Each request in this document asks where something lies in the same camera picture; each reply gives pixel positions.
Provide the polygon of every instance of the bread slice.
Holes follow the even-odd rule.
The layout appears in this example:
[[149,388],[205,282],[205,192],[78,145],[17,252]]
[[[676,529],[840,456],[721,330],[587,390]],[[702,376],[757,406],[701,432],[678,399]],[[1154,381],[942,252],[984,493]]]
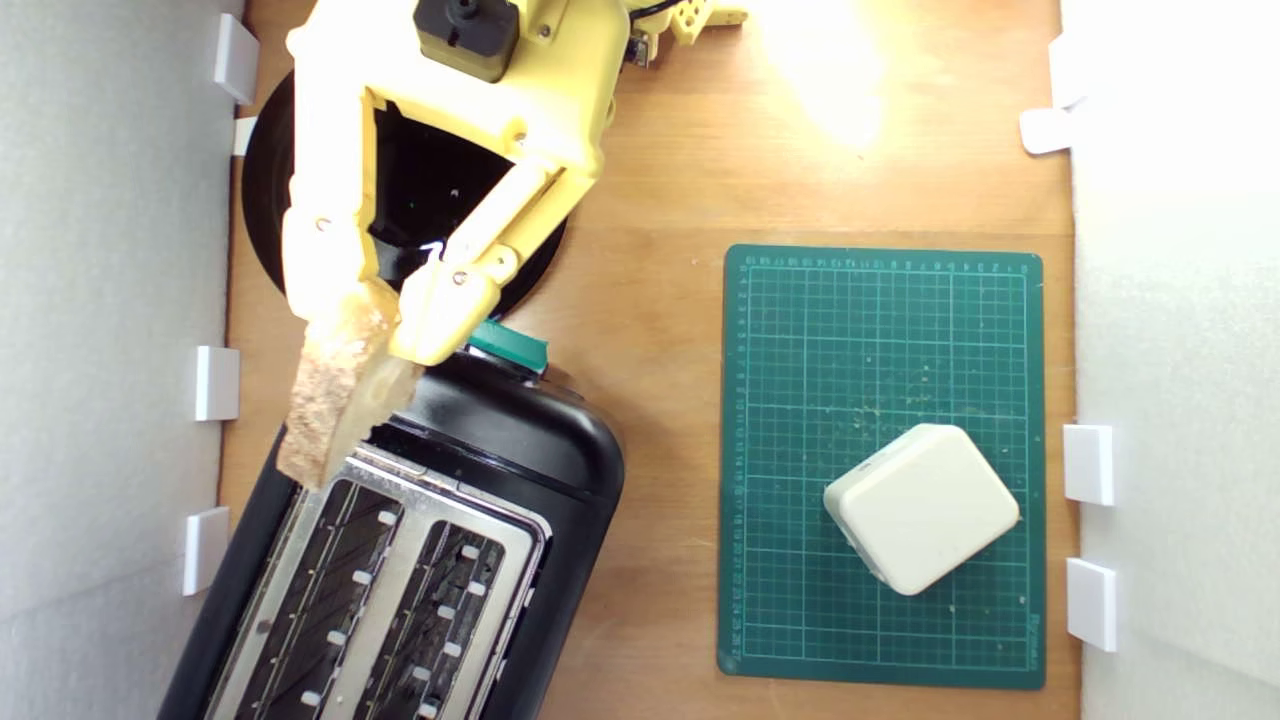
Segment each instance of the bread slice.
[[422,366],[388,354],[399,297],[357,283],[307,324],[276,468],[319,491],[374,425],[408,405]]

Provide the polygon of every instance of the white cube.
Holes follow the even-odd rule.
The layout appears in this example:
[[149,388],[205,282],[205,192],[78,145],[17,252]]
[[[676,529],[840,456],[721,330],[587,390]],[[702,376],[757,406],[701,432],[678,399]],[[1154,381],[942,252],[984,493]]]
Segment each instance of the white cube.
[[1018,524],[1018,501],[955,425],[916,425],[823,493],[870,571],[918,594]]

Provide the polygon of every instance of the cutting mat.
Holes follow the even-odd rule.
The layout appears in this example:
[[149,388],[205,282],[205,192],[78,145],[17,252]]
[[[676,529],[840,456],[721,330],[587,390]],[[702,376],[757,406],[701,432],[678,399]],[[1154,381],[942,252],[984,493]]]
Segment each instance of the cutting mat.
[[[739,245],[724,264],[718,662],[733,675],[1041,688],[1039,258]],[[876,580],[826,484],[916,423],[964,428],[1018,525],[924,593]]]

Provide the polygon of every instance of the black disc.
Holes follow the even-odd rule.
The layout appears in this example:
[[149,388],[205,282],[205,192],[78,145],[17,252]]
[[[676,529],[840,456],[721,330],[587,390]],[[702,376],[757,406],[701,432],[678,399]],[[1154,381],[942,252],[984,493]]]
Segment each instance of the black disc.
[[[403,117],[394,104],[375,111],[378,127],[376,213],[369,225],[379,275],[397,292],[507,173],[511,163],[442,129]],[[284,291],[280,227],[293,177],[293,73],[262,106],[244,152],[241,202],[259,263]],[[502,288],[500,316],[529,295],[547,272],[561,240],[561,223]]]

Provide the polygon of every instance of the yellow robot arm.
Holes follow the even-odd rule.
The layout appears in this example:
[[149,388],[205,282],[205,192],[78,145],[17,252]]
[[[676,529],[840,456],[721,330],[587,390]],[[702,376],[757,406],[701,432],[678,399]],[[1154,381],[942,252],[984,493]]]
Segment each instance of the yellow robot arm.
[[[591,188],[628,44],[667,27],[691,42],[721,12],[716,0],[646,3],[317,0],[289,33],[294,174],[282,245],[289,306],[307,336],[280,447],[285,473],[323,486],[371,425],[407,404],[422,366],[467,341]],[[637,14],[648,29],[634,27]],[[369,234],[374,111],[389,102],[512,164],[398,296],[378,277]]]

